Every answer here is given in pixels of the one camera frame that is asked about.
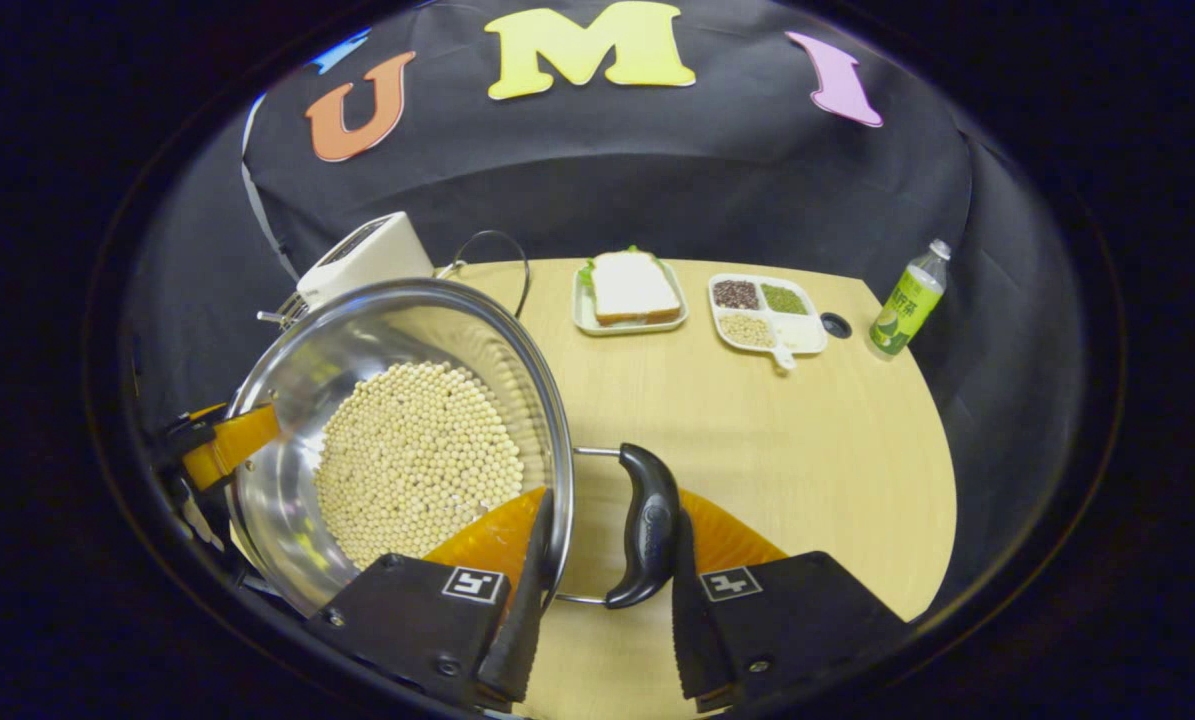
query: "green bottle label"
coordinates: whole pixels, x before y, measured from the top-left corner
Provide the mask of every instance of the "green bottle label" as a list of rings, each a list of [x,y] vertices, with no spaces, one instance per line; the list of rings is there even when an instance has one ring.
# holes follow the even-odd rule
[[[881,307],[881,314],[868,330],[868,337],[872,338],[874,345],[882,352],[899,355],[917,334],[917,330],[926,322],[926,315],[939,303],[940,297],[944,297],[943,291],[931,290],[914,278],[911,270],[905,270],[903,277],[899,278],[895,290],[890,293],[890,299]]]

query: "white divided dish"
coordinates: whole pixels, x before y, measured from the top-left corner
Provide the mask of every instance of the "white divided dish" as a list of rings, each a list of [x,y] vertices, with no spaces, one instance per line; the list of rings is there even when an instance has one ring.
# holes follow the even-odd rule
[[[577,325],[577,327],[583,332],[594,336],[655,333],[672,331],[680,327],[680,325],[684,324],[685,319],[690,315],[690,307],[687,306],[687,302],[685,302],[685,295],[681,293],[681,287],[678,283],[676,272],[673,270],[673,265],[662,260],[660,260],[660,264],[664,265],[664,275],[669,278],[669,284],[673,287],[673,291],[681,302],[681,314],[679,314],[675,319],[669,320],[667,324],[648,324],[644,322],[644,320],[629,320],[629,322],[625,324],[612,325],[599,324],[598,312],[594,309],[596,300],[593,299],[593,290],[589,287],[586,287],[584,283],[580,282],[580,271],[575,270],[574,291],[571,293],[571,319],[574,319],[575,325]]]
[[[717,304],[716,295],[713,288],[717,283],[725,281],[735,282],[747,282],[752,283],[753,290],[756,291],[756,309],[740,309],[739,307],[725,307],[723,304]],[[770,304],[766,302],[766,293],[762,291],[761,285],[770,284],[770,287],[784,288],[784,290],[792,291],[797,295],[802,304],[805,306],[805,315],[798,313],[776,313],[776,310],[770,309]],[[820,320],[820,314],[815,310],[815,304],[811,302],[805,291],[802,290],[799,284],[788,281],[782,281],[779,278],[766,277],[766,275],[747,275],[747,273],[717,273],[707,278],[707,306],[712,307],[712,325],[716,327],[717,337],[719,337],[727,345],[731,347],[739,347],[739,350],[747,350],[749,352],[765,352],[773,355],[776,357],[776,363],[779,363],[782,368],[792,370],[797,365],[797,361],[793,359],[793,355],[808,355],[815,352],[825,351],[825,347],[829,345],[829,333],[825,331],[825,324]],[[772,347],[762,347],[758,345],[744,345],[742,341],[734,340],[725,332],[722,332],[721,319],[728,315],[742,315],[747,318],[753,318],[761,320],[766,324],[766,330],[774,338],[776,345]]]

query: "black handle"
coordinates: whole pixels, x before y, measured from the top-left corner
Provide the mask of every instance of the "black handle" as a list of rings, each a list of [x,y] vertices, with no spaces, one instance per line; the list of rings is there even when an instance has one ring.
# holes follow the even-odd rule
[[[623,443],[619,464],[633,480],[633,503],[624,524],[624,579],[606,593],[606,607],[637,605],[673,577],[674,552],[681,525],[676,480],[644,447]]]

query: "stainless steel pot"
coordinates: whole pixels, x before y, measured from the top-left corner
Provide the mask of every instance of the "stainless steel pot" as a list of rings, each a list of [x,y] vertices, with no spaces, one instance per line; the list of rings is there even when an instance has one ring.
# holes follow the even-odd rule
[[[305,616],[317,613],[358,570],[321,521],[313,470],[323,429],[358,381],[393,364],[449,361],[468,368],[500,398],[523,461],[523,492],[549,488],[552,524],[543,556],[543,605],[557,596],[574,524],[574,463],[565,411],[534,341],[483,293],[441,279],[363,287],[305,315],[259,358],[227,410],[239,416],[272,402],[282,432],[237,469],[228,503],[237,536],[268,583]],[[624,579],[606,597],[564,601],[627,607],[672,574],[679,525],[673,476],[643,448],[574,448],[619,457],[633,479],[625,528]]]

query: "bread slice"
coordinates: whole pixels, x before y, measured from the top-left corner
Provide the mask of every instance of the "bread slice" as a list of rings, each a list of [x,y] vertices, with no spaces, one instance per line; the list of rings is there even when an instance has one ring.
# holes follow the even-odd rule
[[[592,260],[592,281],[594,314],[601,325],[667,324],[681,314],[681,299],[664,266],[649,252],[603,252]]]

